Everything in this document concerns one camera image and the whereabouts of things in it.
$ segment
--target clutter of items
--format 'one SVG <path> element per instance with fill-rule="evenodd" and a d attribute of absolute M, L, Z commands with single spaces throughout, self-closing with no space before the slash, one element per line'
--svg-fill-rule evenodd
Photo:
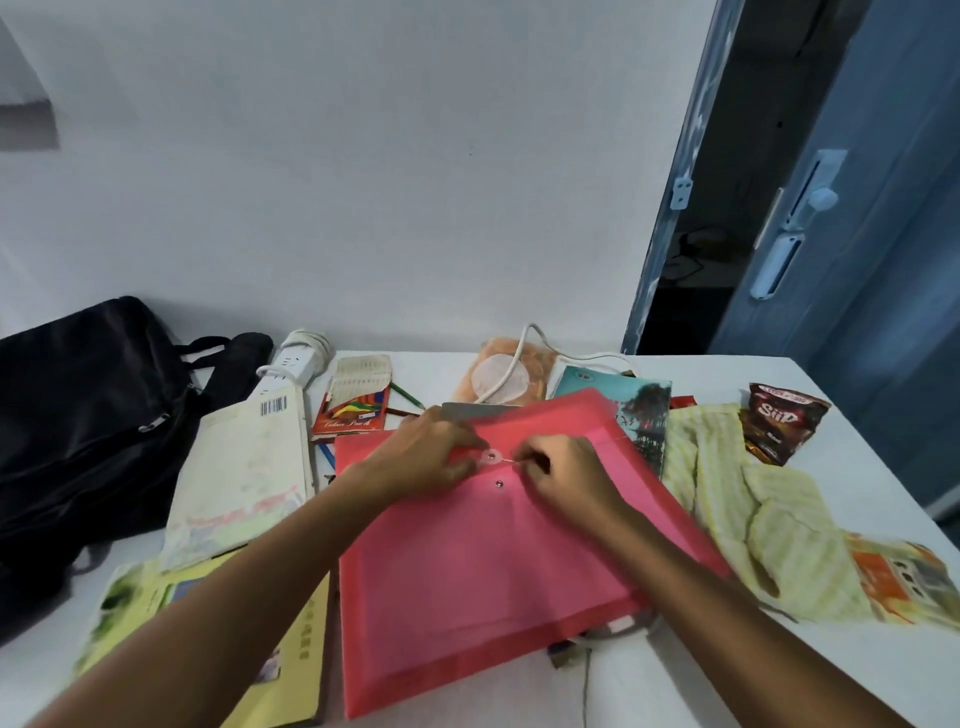
<path fill-rule="evenodd" d="M 817 482 L 790 467 L 828 401 L 744 381 L 743 400 L 699 403 L 624 357 L 569 356 L 527 331 L 483 344 L 449 401 L 429 402 L 490 443 L 477 473 L 361 535 L 339 584 L 324 579 L 226 726 L 323 711 L 338 590 L 350 717 L 537 650 L 563 665 L 578 638 L 615 639 L 614 620 L 651 628 L 644 594 L 528 501 L 510 453 L 534 434 L 588 438 L 628 502 L 761 608 L 960 630 L 960 596 L 933 552 L 845 530 Z M 0 589 L 18 590 L 27 615 L 63 588 L 83 546 L 164 528 L 156 559 L 109 580 L 75 674 L 325 487 L 318 457 L 341 473 L 389 436 L 388 415 L 424 408 L 386 353 L 335 356 L 302 331 L 272 352 L 263 334 L 175 346 L 129 297 L 0 341 L 0 361 L 31 362 L 10 367 L 0 404 Z M 38 400 L 64 360 L 75 374 Z M 192 371 L 210 366 L 202 389 Z M 314 414 L 304 389 L 328 368 Z"/>

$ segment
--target teal book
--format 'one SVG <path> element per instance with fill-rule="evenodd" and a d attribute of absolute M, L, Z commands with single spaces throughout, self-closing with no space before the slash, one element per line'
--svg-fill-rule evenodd
<path fill-rule="evenodd" d="M 660 477 L 672 386 L 671 381 L 637 379 L 568 366 L 553 396 L 562 397 L 593 387 L 608 400 L 615 401 L 617 422 L 650 469 Z"/>

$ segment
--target hand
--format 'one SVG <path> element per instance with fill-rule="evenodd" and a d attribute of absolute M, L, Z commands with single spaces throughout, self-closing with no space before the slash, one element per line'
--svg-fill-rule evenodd
<path fill-rule="evenodd" d="M 407 417 L 394 434 L 364 460 L 376 470 L 388 503 L 443 493 L 476 472 L 477 458 L 450 462 L 454 448 L 486 449 L 487 441 L 466 424 L 444 419 L 440 407 Z"/>
<path fill-rule="evenodd" d="M 630 507 L 586 437 L 531 437 L 514 459 L 536 494 L 588 536 Z"/>

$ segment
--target black backpack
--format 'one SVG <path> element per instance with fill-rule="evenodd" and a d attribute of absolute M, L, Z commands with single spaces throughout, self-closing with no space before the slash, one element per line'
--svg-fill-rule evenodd
<path fill-rule="evenodd" d="M 174 346 L 133 297 L 0 340 L 0 633 L 84 546 L 163 527 L 200 418 L 245 399 L 272 350 L 259 333 Z M 189 371 L 213 365 L 201 393 Z"/>

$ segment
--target doorway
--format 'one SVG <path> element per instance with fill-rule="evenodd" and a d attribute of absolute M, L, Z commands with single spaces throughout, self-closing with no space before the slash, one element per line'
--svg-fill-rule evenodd
<path fill-rule="evenodd" d="M 870 0 L 746 0 L 637 353 L 705 353 Z"/>

